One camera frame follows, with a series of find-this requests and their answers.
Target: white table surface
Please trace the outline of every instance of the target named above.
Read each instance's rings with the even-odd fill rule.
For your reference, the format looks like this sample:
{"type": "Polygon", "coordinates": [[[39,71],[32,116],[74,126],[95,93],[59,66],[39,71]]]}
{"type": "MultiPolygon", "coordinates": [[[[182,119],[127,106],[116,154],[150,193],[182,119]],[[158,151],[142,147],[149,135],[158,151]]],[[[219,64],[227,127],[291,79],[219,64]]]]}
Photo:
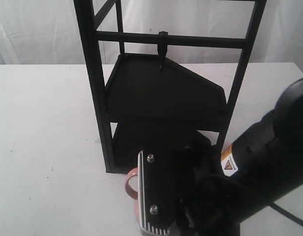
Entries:
{"type": "MultiPolygon", "coordinates": [[[[185,66],[228,97],[236,64],[185,66]]],[[[113,66],[103,68],[108,78],[113,66]]],[[[302,77],[293,63],[249,64],[225,145],[302,77]]],[[[138,236],[124,179],[105,173],[85,65],[0,65],[0,236],[138,236]]],[[[303,219],[303,186],[277,203],[303,219]]],[[[241,232],[303,236],[269,208],[241,232]]]]}

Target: white backdrop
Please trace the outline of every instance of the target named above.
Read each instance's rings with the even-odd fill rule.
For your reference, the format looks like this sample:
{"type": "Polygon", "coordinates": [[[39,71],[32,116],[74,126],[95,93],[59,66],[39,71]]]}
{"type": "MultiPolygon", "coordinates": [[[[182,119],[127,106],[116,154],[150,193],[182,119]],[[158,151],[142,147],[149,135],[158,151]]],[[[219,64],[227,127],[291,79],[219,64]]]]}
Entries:
{"type": "MultiPolygon", "coordinates": [[[[94,0],[97,11],[105,0],[94,0]]],[[[124,31],[244,37],[252,2],[122,0],[124,31]]],[[[117,31],[115,8],[100,30],[117,31]]],[[[118,43],[100,42],[103,63],[114,63],[118,43]]],[[[126,44],[156,53],[156,45],[126,44]]],[[[169,46],[179,63],[237,62],[240,50],[169,46]]],[[[303,0],[268,0],[251,62],[291,61],[303,71],[303,0]]],[[[0,64],[82,64],[73,0],[0,0],[0,64]]]]}

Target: black cable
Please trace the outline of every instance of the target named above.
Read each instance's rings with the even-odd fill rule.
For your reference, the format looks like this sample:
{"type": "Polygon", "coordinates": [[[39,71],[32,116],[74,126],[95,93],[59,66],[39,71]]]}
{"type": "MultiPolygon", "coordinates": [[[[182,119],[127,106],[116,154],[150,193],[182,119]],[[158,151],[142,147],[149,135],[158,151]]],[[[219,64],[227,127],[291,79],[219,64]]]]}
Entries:
{"type": "Polygon", "coordinates": [[[295,222],[296,224],[300,225],[303,227],[303,220],[301,220],[300,218],[296,217],[295,215],[293,215],[292,213],[286,211],[285,209],[281,208],[280,206],[276,205],[273,202],[269,202],[266,199],[262,198],[261,196],[257,195],[256,193],[252,192],[250,189],[248,189],[246,186],[236,182],[233,179],[230,179],[227,176],[221,176],[221,175],[209,175],[207,177],[205,177],[201,182],[204,182],[208,179],[217,179],[217,180],[221,180],[224,182],[227,182],[228,184],[230,183],[231,185],[235,186],[236,188],[239,188],[241,190],[244,190],[245,192],[247,192],[249,195],[253,196],[255,199],[257,199],[258,201],[264,203],[265,205],[269,206],[270,208],[272,208],[273,210],[277,211],[278,213],[282,214],[283,216],[285,216],[286,218],[290,219],[291,221],[295,222]]]}

